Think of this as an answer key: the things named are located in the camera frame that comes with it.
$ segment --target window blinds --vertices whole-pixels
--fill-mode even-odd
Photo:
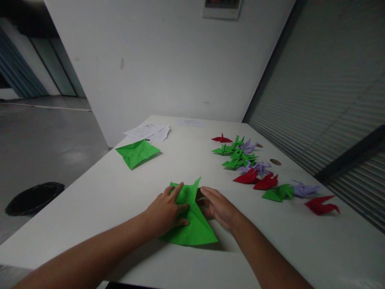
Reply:
[[[385,123],[382,1],[307,1],[246,122],[311,174]]]
[[[327,187],[385,233],[385,150]]]

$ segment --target purple origami crane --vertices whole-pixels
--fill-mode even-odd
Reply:
[[[321,188],[321,186],[309,186],[295,180],[293,181],[299,184],[297,186],[291,186],[294,188],[294,195],[301,199],[318,192],[318,190]]]
[[[254,151],[254,149],[257,146],[257,144],[258,144],[256,142],[255,144],[250,145],[250,142],[251,142],[251,138],[249,138],[249,140],[246,143],[243,143],[243,144],[241,144],[239,146],[239,148],[241,150],[244,150],[243,152],[245,153],[245,155],[251,154]]]
[[[249,162],[248,160],[246,160],[246,161],[247,161],[247,166],[246,166],[246,167],[244,167],[244,166],[239,167],[239,168],[237,169],[237,171],[242,171],[242,172],[244,172],[244,173],[247,173],[247,172],[250,171],[251,169],[255,169],[255,166],[250,167],[251,162]]]
[[[257,169],[258,169],[258,174],[259,174],[261,177],[263,177],[264,174],[268,175],[268,174],[271,173],[270,171],[268,171],[268,170],[265,169],[265,168],[269,168],[269,167],[271,167],[271,166],[272,166],[272,165],[269,164],[269,163],[267,163],[267,165],[265,165],[264,162],[260,162],[260,163],[257,163],[257,164],[255,165],[254,168],[257,168]]]

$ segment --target hand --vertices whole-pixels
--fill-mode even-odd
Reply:
[[[177,205],[175,203],[183,185],[182,182],[177,187],[167,187],[143,212],[147,229],[154,235],[154,238],[166,234],[174,227],[189,225],[187,219],[176,219],[180,213],[190,207],[190,204]]]
[[[206,218],[215,218],[222,227],[233,231],[242,213],[215,189],[201,187],[201,193],[207,198],[197,202],[199,206],[203,206],[201,207],[203,215]]]

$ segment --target gray floor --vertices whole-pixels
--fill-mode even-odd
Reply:
[[[22,102],[89,108],[86,99],[55,99]],[[108,152],[93,112],[87,110],[0,104],[0,142],[0,244],[29,220],[5,214],[13,197],[48,181],[68,187]],[[0,266],[0,289],[10,288],[27,273]]]
[[[7,103],[28,104],[36,106],[56,106],[62,108],[80,108],[90,110],[87,98],[70,96],[41,96],[36,98],[21,98],[7,101]]]

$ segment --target left hand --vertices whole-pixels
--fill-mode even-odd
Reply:
[[[188,226],[187,219],[177,216],[189,209],[190,204],[177,205],[176,199],[184,183],[177,187],[167,187],[155,201],[143,212],[149,232],[156,238],[179,226]]]

